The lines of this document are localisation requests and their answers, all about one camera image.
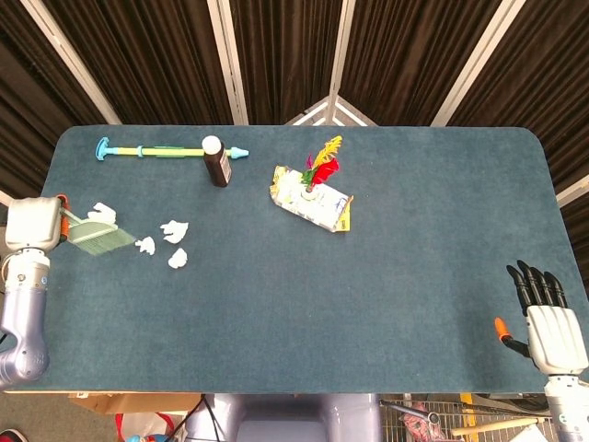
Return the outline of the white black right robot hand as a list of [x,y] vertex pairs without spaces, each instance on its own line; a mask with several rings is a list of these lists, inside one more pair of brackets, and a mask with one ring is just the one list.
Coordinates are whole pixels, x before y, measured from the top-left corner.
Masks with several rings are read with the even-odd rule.
[[494,319],[499,341],[530,359],[544,375],[579,376],[588,368],[583,333],[574,311],[569,308],[560,280],[550,272],[519,260],[506,267],[511,276],[525,320],[527,341],[516,340],[506,322]]

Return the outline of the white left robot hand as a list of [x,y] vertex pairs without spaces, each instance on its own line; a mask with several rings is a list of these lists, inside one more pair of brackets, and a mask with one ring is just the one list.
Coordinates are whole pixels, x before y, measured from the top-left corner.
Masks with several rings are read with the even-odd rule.
[[7,207],[5,241],[11,251],[49,252],[68,240],[69,222],[62,214],[70,209],[66,195],[13,199]]

